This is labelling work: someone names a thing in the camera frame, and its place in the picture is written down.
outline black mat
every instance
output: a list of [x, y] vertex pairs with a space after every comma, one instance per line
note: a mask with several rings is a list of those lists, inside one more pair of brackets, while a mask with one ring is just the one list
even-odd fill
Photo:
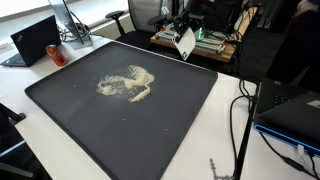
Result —
[[[129, 65], [155, 76], [145, 99], [97, 93], [102, 78], [124, 76]], [[160, 179], [216, 79], [216, 72], [112, 42], [26, 94], [112, 179]]]

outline soda can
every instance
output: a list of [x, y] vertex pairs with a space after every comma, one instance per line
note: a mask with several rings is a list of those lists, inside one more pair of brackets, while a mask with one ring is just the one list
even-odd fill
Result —
[[60, 52], [55, 44], [46, 47], [46, 51], [57, 66], [64, 66], [68, 63], [67, 59]]

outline paper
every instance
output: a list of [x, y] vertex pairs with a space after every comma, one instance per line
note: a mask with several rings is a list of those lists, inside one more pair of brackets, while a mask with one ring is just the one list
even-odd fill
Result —
[[176, 36], [177, 36], [177, 33], [175, 33], [175, 35], [173, 36], [172, 42], [176, 46], [176, 48], [179, 50], [183, 60], [186, 60], [189, 57], [191, 51], [196, 46], [196, 38], [194, 37], [193, 31], [190, 27], [184, 33], [179, 43], [175, 41]]
[[0, 45], [0, 54], [13, 50], [14, 48], [9, 44], [1, 44]]

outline monitor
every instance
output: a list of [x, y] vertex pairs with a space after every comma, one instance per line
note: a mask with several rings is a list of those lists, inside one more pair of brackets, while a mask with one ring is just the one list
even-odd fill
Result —
[[90, 39], [90, 36], [78, 31], [78, 28], [74, 23], [70, 11], [64, 0], [49, 0], [49, 2], [58, 19], [60, 20], [60, 23], [63, 24], [76, 38], [75, 40], [69, 41], [68, 44], [70, 44], [70, 46], [75, 50], [91, 46], [92, 41]]

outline laptop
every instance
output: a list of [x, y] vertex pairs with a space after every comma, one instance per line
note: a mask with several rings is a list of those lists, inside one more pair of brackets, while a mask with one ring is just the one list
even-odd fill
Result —
[[254, 118], [254, 129], [320, 157], [320, 95], [305, 93]]
[[11, 35], [11, 38], [19, 53], [2, 62], [3, 66], [29, 67], [46, 55], [46, 46], [61, 44], [54, 15]]
[[254, 117], [307, 92], [300, 87], [264, 78], [258, 90], [259, 102]]

